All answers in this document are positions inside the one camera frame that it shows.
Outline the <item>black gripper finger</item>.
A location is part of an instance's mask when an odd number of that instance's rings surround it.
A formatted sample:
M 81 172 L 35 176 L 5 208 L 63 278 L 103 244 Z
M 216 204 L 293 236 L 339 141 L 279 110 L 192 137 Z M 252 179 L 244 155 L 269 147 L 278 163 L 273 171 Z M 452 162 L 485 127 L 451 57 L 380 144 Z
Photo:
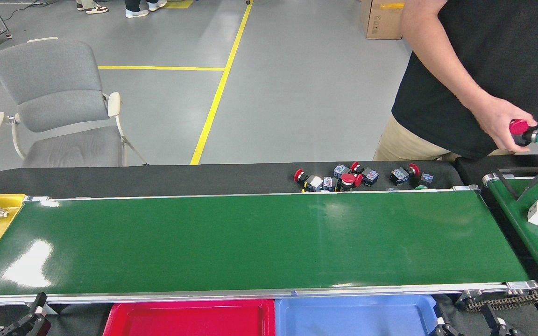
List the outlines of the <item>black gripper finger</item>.
M 51 322 L 47 320 L 50 308 L 47 306 L 47 294 L 38 292 L 30 311 L 19 321 L 5 327 L 1 336 L 46 336 L 51 328 Z
M 490 304 L 481 306 L 481 313 L 491 329 L 491 336 L 518 336 L 519 330 L 498 317 Z
M 461 332 L 457 331 L 446 319 L 443 317 L 437 318 L 437 325 L 435 327 L 436 336 L 461 336 Z

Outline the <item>person's right hand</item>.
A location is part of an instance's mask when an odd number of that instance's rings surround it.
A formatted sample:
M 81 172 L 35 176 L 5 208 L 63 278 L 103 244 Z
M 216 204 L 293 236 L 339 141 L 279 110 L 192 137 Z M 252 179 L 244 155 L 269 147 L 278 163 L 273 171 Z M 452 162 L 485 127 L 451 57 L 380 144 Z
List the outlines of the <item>person's right hand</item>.
M 529 152 L 528 147 L 522 147 L 515 143 L 510 133 L 510 122 L 521 119 L 531 127 L 537 126 L 538 122 L 530 113 L 506 100 L 491 95 L 479 98 L 476 104 L 469 109 L 481 129 L 491 137 L 498 149 L 515 153 Z

